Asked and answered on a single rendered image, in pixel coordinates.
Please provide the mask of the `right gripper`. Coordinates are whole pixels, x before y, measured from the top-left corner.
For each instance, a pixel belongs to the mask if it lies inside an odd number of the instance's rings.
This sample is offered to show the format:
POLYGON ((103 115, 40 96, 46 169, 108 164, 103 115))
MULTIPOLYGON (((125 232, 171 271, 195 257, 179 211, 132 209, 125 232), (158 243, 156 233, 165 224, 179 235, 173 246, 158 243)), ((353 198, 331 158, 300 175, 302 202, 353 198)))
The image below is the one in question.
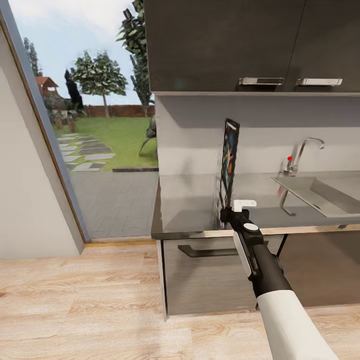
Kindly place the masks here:
POLYGON ((220 212, 220 221, 222 223, 230 223, 231 226, 236 218, 243 217, 248 220, 250 214, 250 211, 247 209, 242 209, 241 212, 235 212, 231 208, 225 208, 221 209, 220 212))

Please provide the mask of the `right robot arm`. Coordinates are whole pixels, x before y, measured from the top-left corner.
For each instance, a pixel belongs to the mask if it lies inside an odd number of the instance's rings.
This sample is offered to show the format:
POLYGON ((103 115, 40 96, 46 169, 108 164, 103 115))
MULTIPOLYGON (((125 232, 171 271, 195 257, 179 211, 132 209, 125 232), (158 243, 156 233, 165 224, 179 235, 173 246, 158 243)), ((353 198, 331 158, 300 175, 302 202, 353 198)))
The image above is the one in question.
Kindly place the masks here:
POLYGON ((264 244, 260 228, 249 220, 255 200, 234 200, 221 209, 220 221, 230 223, 233 240, 252 281, 273 360, 339 360, 301 305, 284 276, 280 259, 264 244))

